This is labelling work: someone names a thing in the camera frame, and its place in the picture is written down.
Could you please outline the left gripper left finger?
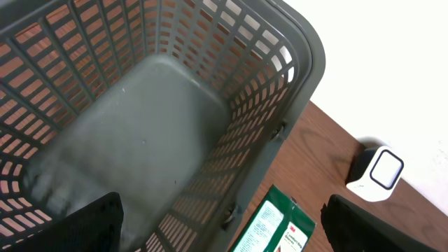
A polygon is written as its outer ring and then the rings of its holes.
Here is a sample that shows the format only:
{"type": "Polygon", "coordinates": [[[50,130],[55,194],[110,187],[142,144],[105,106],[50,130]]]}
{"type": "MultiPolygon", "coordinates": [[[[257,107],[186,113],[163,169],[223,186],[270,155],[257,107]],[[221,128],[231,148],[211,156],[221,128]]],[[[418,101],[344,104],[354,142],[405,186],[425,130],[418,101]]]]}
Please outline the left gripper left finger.
{"type": "Polygon", "coordinates": [[[120,195],[110,192],[6,250],[117,252],[123,218],[120,195]]]}

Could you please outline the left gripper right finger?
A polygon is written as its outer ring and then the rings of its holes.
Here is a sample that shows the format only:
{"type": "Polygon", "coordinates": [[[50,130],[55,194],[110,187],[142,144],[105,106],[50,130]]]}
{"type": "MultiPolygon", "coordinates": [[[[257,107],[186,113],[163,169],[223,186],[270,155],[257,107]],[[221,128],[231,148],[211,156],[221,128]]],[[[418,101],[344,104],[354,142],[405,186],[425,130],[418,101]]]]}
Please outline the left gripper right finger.
{"type": "Polygon", "coordinates": [[[435,251],[341,195],[321,209],[321,224],[334,251],[435,251]]]}

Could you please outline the green 3M gloves pack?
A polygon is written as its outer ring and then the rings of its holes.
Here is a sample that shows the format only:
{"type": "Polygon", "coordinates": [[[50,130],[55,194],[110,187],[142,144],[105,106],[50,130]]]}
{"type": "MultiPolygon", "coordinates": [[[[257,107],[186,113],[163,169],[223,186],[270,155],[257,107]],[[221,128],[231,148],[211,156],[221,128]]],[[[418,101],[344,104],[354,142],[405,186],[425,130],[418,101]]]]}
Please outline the green 3M gloves pack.
{"type": "Polygon", "coordinates": [[[272,185],[230,247],[231,252],[302,252],[316,223],[272,185]]]}

